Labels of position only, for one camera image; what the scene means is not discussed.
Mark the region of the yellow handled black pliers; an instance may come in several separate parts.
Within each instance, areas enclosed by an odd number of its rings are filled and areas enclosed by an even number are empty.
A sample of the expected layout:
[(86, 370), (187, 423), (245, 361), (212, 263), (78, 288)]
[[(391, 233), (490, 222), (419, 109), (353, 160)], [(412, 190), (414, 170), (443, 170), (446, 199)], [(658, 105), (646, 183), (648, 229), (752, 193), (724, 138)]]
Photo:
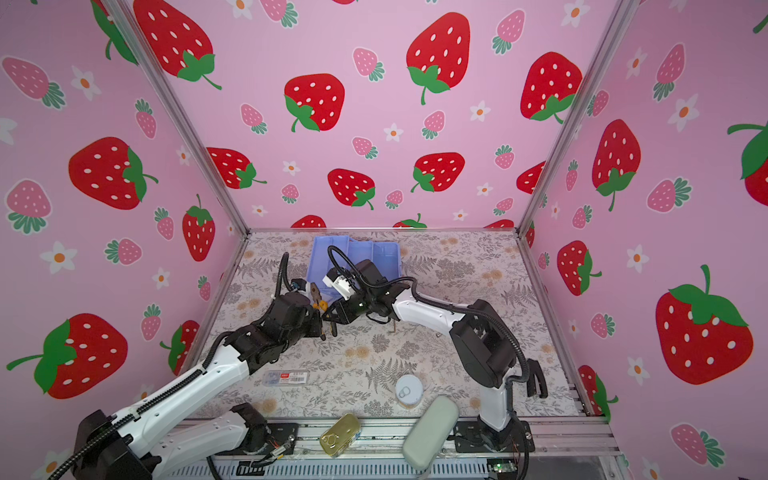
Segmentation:
[(323, 299), (322, 294), (315, 282), (311, 282), (309, 284), (309, 287), (310, 287), (310, 296), (312, 300), (312, 307), (317, 311), (317, 315), (319, 316), (319, 324), (321, 327), (320, 339), (322, 341), (326, 341), (328, 337), (327, 332), (330, 332), (331, 336), (336, 337), (338, 335), (338, 329), (335, 323), (329, 322), (329, 325), (330, 325), (329, 329), (324, 327), (324, 323), (326, 322), (326, 312), (328, 310), (328, 303)]

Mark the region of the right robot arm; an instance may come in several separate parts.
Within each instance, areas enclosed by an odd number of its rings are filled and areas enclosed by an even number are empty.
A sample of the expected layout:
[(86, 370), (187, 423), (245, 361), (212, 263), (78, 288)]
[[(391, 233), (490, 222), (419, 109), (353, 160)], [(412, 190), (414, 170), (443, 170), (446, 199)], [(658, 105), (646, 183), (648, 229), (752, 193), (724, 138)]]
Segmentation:
[(376, 314), (429, 328), (452, 341), (469, 377), (483, 388), (477, 432), (463, 441), (473, 447), (501, 452), (515, 442), (525, 443), (526, 431), (513, 405), (513, 386), (531, 377), (531, 363), (519, 340), (485, 300), (456, 304), (423, 295), (417, 280), (384, 277), (375, 264), (363, 260), (347, 268), (337, 263), (323, 278), (340, 298), (323, 318), (349, 324), (362, 315)]

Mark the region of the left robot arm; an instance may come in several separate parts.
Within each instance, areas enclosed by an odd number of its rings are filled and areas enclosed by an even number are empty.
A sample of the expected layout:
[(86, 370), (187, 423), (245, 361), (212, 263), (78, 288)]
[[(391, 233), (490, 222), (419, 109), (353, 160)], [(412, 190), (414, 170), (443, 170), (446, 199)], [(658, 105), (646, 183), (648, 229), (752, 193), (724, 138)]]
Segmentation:
[(263, 453), (269, 464), (285, 450), (251, 404), (177, 431), (176, 426), (228, 387), (248, 378), (299, 340), (322, 336), (322, 314), (299, 292), (275, 298), (257, 321), (220, 334), (194, 368), (156, 393), (107, 416), (81, 421), (75, 451), (53, 473), (77, 479), (160, 479), (222, 452)]

